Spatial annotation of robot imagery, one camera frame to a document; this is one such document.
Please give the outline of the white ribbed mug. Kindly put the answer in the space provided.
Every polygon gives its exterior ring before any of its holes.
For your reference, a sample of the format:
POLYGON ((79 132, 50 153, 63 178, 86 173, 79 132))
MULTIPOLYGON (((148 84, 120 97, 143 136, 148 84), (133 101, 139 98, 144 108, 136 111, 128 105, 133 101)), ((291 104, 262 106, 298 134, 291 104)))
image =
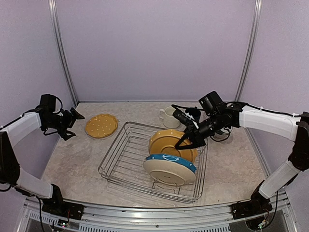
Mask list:
POLYGON ((180 121, 177 120, 173 113, 175 112, 175 108, 169 106, 165 109, 159 109, 158 115, 159 118, 163 120, 163 125, 169 129, 175 129, 180 126, 180 121))

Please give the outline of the yellow oval dish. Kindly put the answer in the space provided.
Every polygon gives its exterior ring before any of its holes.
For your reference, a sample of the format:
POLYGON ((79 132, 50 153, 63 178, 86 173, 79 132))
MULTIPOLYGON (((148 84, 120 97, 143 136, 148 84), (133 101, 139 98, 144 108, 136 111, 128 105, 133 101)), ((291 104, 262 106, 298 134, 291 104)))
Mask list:
POLYGON ((95 139, 103 139, 112 135, 118 128, 118 120, 110 114, 96 115, 88 120, 85 132, 95 139))
POLYGON ((181 139, 183 135, 184 132, 174 129, 158 131, 149 139, 149 154, 169 154, 181 157, 194 163, 198 155, 198 151, 196 148, 184 150, 177 150, 175 148, 176 143, 181 139))

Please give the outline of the blue oval dish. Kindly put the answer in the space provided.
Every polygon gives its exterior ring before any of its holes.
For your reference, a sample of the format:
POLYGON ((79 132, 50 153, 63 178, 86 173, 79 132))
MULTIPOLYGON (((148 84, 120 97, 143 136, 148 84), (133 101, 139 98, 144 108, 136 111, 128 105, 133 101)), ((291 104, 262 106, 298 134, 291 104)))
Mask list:
POLYGON ((190 161, 188 161, 184 158, 174 156, 174 155, 169 155, 169 154, 165 154, 165 153, 151 154, 151 155, 149 155, 145 158, 145 161, 148 161, 148 160, 165 160, 165 161, 169 161, 169 162, 174 162, 174 163, 180 164, 180 165, 190 169, 193 173, 195 173, 197 171, 196 166, 192 162, 190 162, 190 161))

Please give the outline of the dark blue mug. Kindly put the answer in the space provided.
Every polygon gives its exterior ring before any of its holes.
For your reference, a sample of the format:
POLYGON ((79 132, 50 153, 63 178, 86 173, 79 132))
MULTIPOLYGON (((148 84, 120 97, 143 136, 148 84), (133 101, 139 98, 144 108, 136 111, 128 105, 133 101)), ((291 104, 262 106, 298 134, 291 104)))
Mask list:
POLYGON ((200 121, 201 111, 197 107, 187 108, 185 112, 192 116, 196 122, 200 121))

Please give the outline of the white blue-rimmed bowl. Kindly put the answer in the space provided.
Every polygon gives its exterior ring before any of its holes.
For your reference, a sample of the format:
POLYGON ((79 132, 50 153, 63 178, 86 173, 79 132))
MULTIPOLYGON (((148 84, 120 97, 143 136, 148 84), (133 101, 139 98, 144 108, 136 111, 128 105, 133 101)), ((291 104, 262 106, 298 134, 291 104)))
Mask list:
POLYGON ((212 138, 216 141, 221 141, 229 137, 231 130, 229 128, 223 128, 218 130, 212 138))

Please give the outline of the cream plate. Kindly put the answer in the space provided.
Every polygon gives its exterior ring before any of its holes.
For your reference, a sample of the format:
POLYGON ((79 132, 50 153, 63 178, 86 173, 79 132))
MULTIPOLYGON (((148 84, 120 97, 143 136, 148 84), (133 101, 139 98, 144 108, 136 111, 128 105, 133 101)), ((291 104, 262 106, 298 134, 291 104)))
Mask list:
POLYGON ((150 177, 171 186, 183 186, 196 181, 196 175, 188 168, 165 160, 148 160, 143 167, 150 177))

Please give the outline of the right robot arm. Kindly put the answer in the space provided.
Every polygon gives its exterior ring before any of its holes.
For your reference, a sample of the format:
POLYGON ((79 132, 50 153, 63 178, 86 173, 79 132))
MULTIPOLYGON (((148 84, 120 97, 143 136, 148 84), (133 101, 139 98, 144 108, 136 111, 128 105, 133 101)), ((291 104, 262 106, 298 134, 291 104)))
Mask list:
POLYGON ((293 147, 290 155, 262 181, 247 203, 247 211, 256 215, 282 187, 290 184, 300 172, 309 168, 309 114, 286 113, 257 107, 247 102, 225 102, 216 91, 199 99, 207 118, 198 122, 184 112, 183 106, 172 105, 173 117, 185 125, 184 134, 175 144, 177 150, 205 146, 205 140, 222 129, 244 128, 286 139, 293 147))

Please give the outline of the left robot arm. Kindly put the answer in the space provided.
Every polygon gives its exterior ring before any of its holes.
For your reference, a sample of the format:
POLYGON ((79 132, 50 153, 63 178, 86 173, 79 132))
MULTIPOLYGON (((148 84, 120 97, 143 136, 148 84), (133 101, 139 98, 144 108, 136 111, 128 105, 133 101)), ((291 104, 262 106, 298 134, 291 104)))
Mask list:
POLYGON ((39 154, 44 152, 40 133, 43 136, 58 135, 65 141, 76 135, 70 129, 84 116, 74 108, 64 109, 61 102, 55 95, 43 94, 35 108, 0 128, 0 182, 21 194, 39 198, 57 215, 68 209, 60 188, 38 178, 26 159, 46 156, 39 154))

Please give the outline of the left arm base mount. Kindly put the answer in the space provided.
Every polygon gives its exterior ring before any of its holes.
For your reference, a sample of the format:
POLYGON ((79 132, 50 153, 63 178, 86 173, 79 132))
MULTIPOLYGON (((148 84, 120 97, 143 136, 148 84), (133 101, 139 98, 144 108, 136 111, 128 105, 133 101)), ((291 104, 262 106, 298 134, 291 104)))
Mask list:
POLYGON ((84 205, 65 201, 60 188, 54 184, 51 184, 51 186, 52 197, 42 199, 42 211, 67 219, 81 220, 84 212, 84 205))

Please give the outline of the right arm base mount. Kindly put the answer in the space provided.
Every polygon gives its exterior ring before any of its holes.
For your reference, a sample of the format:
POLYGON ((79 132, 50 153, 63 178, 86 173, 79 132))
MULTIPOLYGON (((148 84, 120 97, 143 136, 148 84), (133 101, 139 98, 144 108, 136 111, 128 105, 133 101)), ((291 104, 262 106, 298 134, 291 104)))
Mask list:
POLYGON ((233 219, 247 218, 266 213, 267 211, 271 211, 273 209, 270 203, 270 199, 263 197, 259 193, 259 188, 261 187, 262 183, 263 181, 253 191, 248 201, 238 201, 237 203, 231 204, 230 208, 233 219))

